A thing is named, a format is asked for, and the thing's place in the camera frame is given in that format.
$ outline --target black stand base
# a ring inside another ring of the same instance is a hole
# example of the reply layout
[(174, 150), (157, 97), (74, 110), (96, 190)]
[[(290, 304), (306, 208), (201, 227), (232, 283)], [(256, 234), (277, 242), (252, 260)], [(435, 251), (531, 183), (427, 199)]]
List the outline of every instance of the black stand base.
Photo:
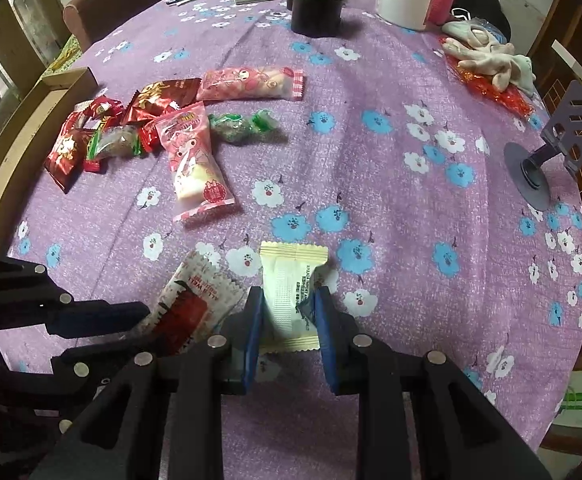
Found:
[(515, 142), (508, 142), (504, 147), (504, 162), (518, 191), (530, 206), (546, 211), (551, 201), (549, 183), (531, 155)]

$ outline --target brown tray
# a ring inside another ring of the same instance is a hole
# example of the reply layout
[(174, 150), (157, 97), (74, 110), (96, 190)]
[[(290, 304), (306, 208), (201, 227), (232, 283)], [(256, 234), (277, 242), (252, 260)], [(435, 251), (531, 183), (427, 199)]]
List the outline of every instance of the brown tray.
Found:
[(76, 103), (93, 97), (98, 83), (89, 68), (46, 76), (33, 87), (0, 134), (0, 254), (37, 181), (46, 156)]

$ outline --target white candy wrapper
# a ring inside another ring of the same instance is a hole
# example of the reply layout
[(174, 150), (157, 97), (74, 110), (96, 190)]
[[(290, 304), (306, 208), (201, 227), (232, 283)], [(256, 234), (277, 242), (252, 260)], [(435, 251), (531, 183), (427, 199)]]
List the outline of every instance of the white candy wrapper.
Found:
[(157, 306), (140, 324), (143, 333), (161, 333), (170, 353), (212, 333), (242, 299), (244, 290), (209, 260), (191, 251), (162, 289)]

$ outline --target pink snack package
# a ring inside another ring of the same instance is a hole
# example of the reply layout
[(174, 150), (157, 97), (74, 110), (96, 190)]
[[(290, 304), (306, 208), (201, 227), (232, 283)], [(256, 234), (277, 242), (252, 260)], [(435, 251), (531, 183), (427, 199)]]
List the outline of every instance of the pink snack package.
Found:
[(223, 68), (209, 70), (197, 91), (199, 101), (231, 99), (302, 99), (305, 73), (283, 68)]
[(160, 116), (144, 127), (155, 129), (169, 158), (178, 198), (174, 222), (235, 202), (211, 153), (209, 118), (203, 103)]

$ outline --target purple tablecloth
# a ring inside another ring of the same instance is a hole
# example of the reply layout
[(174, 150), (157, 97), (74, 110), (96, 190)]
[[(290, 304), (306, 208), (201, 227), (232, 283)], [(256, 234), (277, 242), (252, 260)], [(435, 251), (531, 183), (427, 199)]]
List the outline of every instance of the purple tablecloth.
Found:
[[(153, 306), (192, 248), (248, 286), (261, 283), (262, 240), (326, 245), (321, 280), (341, 308), (396, 351), (446, 352), (536, 448), (582, 340), (575, 182), (553, 160), (551, 210), (524, 202), (502, 152), (510, 141), (538, 147), (538, 131), (469, 94), (436, 34), (348, 6), (346, 38), (309, 40), (289, 18), (282, 1), (160, 2), (76, 63), (124, 102), (147, 83), (212, 68), (305, 70), (301, 102), (208, 105), (270, 108), (289, 138), (218, 146), (236, 207), (173, 223), (164, 153), (82, 174), (67, 195), (42, 173), (11, 253), (47, 264), (78, 300)], [(48, 371), (48, 358), (76, 343), (39, 326), (0, 333), (22, 371)], [(261, 357), (252, 394), (223, 409), (226, 478), (353, 478), (356, 399), (330, 394), (318, 352)]]

